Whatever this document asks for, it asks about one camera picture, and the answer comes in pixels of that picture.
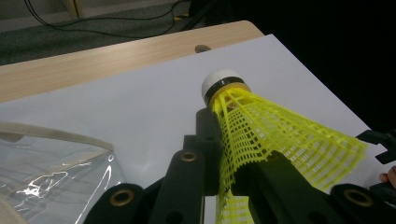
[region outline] white paper sheet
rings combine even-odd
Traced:
[[[0,119],[110,142],[127,179],[145,188],[165,175],[183,136],[195,134],[195,113],[205,107],[201,84],[220,68],[238,72],[260,96],[337,131],[356,136],[368,130],[273,35],[2,103]],[[383,151],[370,146],[345,182],[378,183],[379,173],[391,166],[375,159]],[[206,223],[213,223],[213,209],[207,209]]]

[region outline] wire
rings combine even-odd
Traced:
[[[164,12],[163,14],[159,15],[159,16],[155,16],[155,17],[151,17],[151,18],[119,18],[119,17],[103,17],[103,18],[88,18],[88,19],[83,19],[83,20],[78,20],[78,21],[72,21],[66,24],[59,24],[59,25],[54,25],[54,24],[49,24],[46,21],[44,21],[43,19],[40,18],[40,16],[38,16],[38,14],[35,12],[35,9],[32,6],[32,3],[30,2],[30,0],[24,0],[25,5],[27,6],[27,8],[29,9],[30,13],[33,15],[33,17],[35,17],[35,19],[37,21],[39,21],[41,24],[51,27],[55,30],[59,30],[59,31],[71,31],[71,32],[89,32],[89,33],[95,33],[95,34],[99,34],[99,35],[110,35],[110,36],[115,36],[115,37],[124,37],[124,38],[132,38],[132,39],[142,39],[142,38],[148,38],[148,37],[154,37],[154,36],[158,36],[158,35],[164,35],[166,34],[168,31],[170,31],[174,26],[175,26],[175,14],[173,12],[173,10],[175,9],[175,7],[182,2],[189,2],[188,0],[177,0],[172,6],[171,8]],[[147,36],[130,36],[130,35],[115,35],[115,34],[111,34],[111,33],[106,33],[106,32],[101,32],[101,31],[95,31],[95,30],[87,30],[87,29],[64,29],[63,27],[66,26],[70,26],[70,25],[74,25],[76,23],[80,23],[80,22],[84,22],[84,21],[99,21],[99,20],[125,20],[125,21],[151,21],[151,20],[156,20],[159,19],[161,17],[164,17],[168,14],[172,15],[172,24],[163,32],[157,34],[157,35],[147,35]]]

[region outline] finger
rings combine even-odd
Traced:
[[[394,188],[396,188],[396,166],[393,166],[388,171],[388,180]]]
[[[388,179],[388,174],[385,174],[385,173],[380,174],[380,175],[379,175],[379,180],[380,180],[382,183],[388,182],[388,181],[389,181],[389,179]]]

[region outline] yellow shuttlecock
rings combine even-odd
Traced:
[[[220,162],[218,223],[253,223],[247,197],[230,191],[233,174],[244,164],[281,152],[320,190],[348,175],[365,155],[366,144],[307,119],[250,92],[230,69],[206,77],[202,94],[219,118],[224,145]]]

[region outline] plastic wrap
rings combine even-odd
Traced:
[[[26,136],[1,127],[0,193],[29,223],[83,223],[107,189],[125,182],[109,144],[67,141],[68,133],[50,130],[52,139]],[[40,133],[37,127],[29,130]]]

